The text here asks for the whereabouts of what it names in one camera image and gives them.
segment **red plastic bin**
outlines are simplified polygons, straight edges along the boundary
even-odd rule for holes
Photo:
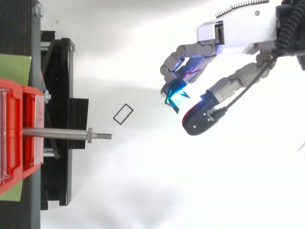
[[[43,162],[43,138],[22,137],[22,127],[43,127],[44,99],[36,88],[0,79],[0,194]]]
[[[0,194],[23,179],[23,86],[0,79]]]

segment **metal rod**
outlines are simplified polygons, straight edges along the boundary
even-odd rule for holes
[[[22,131],[24,136],[55,138],[55,139],[71,139],[71,140],[88,140],[92,139],[112,139],[112,134],[93,133],[92,128],[86,130],[69,130],[69,129],[53,129],[53,128],[24,128]]]
[[[55,157],[54,150],[52,148],[44,148],[43,157]]]
[[[49,49],[51,42],[41,42],[40,44],[40,50],[43,52],[47,52]]]

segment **white backdrop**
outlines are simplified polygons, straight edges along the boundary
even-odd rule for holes
[[[90,100],[88,127],[113,134],[74,151],[72,202],[50,203],[42,229],[305,228],[305,73],[296,58],[280,59],[200,136],[188,136],[160,96],[166,57],[236,1],[41,2],[42,29],[76,44],[74,97]],[[254,59],[223,55],[195,88]],[[112,118],[125,103],[134,112],[120,126]]]

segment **bolt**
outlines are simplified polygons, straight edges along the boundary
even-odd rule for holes
[[[70,45],[70,51],[71,51],[71,52],[76,52],[75,44],[71,44],[71,45]]]
[[[44,102],[46,103],[46,104],[48,104],[49,103],[49,100],[52,98],[52,96],[49,94],[49,91],[48,90],[46,90],[46,91],[44,91]]]
[[[37,18],[42,18],[44,15],[44,8],[43,5],[41,3],[37,3],[34,7],[33,7],[33,15]]]

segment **black rectangle outline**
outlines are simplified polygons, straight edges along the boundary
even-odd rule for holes
[[[125,117],[125,119],[120,123],[118,120],[115,119],[115,117],[121,112],[121,110],[122,110],[125,106],[128,106],[128,107],[131,109],[131,112],[130,112],[130,113]],[[122,125],[122,124],[126,121],[126,119],[132,114],[132,112],[133,112],[133,109],[132,109],[128,104],[125,104],[125,105],[118,111],[118,113],[116,113],[116,115],[113,117],[113,119],[114,119],[118,124]]]

